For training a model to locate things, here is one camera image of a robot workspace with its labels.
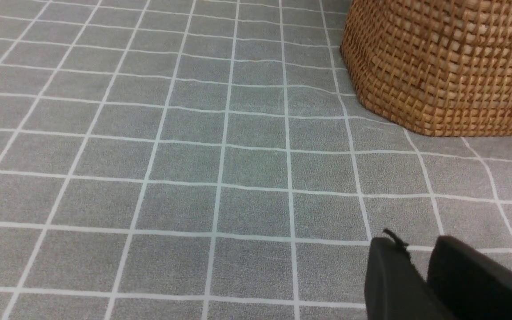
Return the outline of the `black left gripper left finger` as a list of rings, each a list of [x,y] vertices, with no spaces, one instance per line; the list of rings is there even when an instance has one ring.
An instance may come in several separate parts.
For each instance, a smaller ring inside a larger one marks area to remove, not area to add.
[[[364,304],[368,320],[453,320],[411,261],[408,244],[390,229],[370,242]]]

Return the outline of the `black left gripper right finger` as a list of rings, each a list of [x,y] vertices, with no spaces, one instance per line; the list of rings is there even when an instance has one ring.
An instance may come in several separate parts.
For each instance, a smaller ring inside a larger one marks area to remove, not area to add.
[[[437,238],[427,284],[458,320],[512,320],[512,271],[457,238]]]

